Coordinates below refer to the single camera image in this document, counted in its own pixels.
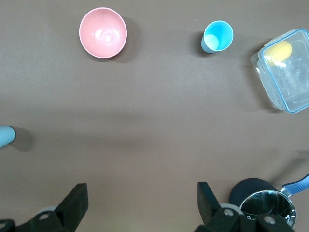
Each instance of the blue cup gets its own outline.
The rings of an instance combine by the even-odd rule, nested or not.
[[[214,21],[206,27],[201,45],[207,53],[220,52],[231,45],[233,38],[233,29],[227,22]]]
[[[16,133],[12,127],[0,126],[0,147],[12,142],[16,137]]]

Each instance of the plastic food container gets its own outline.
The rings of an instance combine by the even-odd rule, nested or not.
[[[251,57],[275,108],[297,113],[309,106],[309,35],[289,31]]]

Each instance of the light blue object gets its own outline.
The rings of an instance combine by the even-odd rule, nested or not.
[[[309,107],[309,35],[291,30],[251,57],[274,108],[297,113]]]
[[[231,45],[233,38],[233,29],[227,22],[214,21],[206,27],[201,45],[207,53],[220,52]]]
[[[281,192],[287,190],[291,195],[297,194],[309,188],[309,174],[296,182],[284,184]]]
[[[12,127],[0,126],[0,147],[12,142],[16,137],[16,132]]]

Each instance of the bowl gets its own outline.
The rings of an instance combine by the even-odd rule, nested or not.
[[[79,27],[84,49],[97,58],[116,56],[125,46],[126,24],[114,10],[99,7],[89,11]]]

